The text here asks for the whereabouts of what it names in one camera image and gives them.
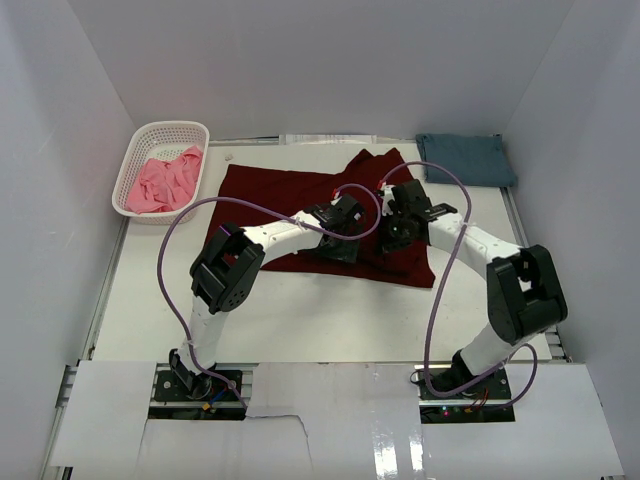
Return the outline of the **dark red t shirt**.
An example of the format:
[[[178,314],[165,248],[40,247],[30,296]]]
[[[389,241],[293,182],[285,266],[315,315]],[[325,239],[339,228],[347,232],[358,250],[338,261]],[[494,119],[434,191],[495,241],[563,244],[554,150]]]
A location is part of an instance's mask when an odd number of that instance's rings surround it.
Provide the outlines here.
[[[392,168],[404,159],[393,148],[374,155],[360,151],[337,174],[297,172],[231,165],[219,189],[221,196],[233,197],[291,216],[305,207],[328,200],[341,185],[356,183],[372,190]],[[433,287],[435,274],[427,256],[427,246],[416,242],[402,251],[376,254],[377,236],[360,241],[354,263],[301,252],[276,259],[264,266],[266,271],[337,275],[426,288]]]

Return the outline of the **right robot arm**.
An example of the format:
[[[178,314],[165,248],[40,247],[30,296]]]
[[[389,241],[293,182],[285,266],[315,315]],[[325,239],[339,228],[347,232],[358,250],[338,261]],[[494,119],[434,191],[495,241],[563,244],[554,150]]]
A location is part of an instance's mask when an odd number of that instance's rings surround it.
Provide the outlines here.
[[[434,396],[477,397],[488,376],[538,334],[564,321],[568,307],[550,252],[519,246],[472,225],[454,207],[433,204],[421,183],[381,184],[378,225],[382,252],[424,242],[461,261],[486,283],[486,326],[457,351],[448,369],[425,372],[422,383]]]

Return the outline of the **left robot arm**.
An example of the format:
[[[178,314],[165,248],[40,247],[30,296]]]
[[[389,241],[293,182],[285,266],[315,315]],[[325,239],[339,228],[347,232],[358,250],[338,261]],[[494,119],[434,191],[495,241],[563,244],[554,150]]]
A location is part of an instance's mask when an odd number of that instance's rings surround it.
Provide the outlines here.
[[[214,380],[226,380],[213,371],[217,345],[228,314],[248,298],[261,267],[300,251],[344,254],[353,262],[364,218],[362,205],[344,195],[291,217],[278,214],[264,225],[221,224],[189,270],[190,318],[186,320],[172,301],[167,302],[185,332],[181,346],[169,353],[180,391],[200,400],[209,394]]]

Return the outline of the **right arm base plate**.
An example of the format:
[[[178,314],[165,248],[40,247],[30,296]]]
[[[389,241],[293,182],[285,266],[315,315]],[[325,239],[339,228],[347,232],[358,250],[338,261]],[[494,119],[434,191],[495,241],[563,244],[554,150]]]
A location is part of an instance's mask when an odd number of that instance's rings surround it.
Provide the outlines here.
[[[514,408],[499,405],[511,400],[511,388],[504,369],[478,385],[457,395],[439,398],[427,388],[422,369],[414,371],[409,381],[418,388],[420,419],[423,425],[512,423]]]

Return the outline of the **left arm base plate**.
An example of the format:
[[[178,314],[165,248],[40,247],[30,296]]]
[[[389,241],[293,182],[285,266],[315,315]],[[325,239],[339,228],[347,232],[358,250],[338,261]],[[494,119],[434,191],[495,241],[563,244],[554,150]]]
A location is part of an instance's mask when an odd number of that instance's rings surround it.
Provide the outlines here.
[[[206,376],[190,393],[171,370],[159,370],[148,410],[151,420],[242,421],[245,408],[225,381]]]

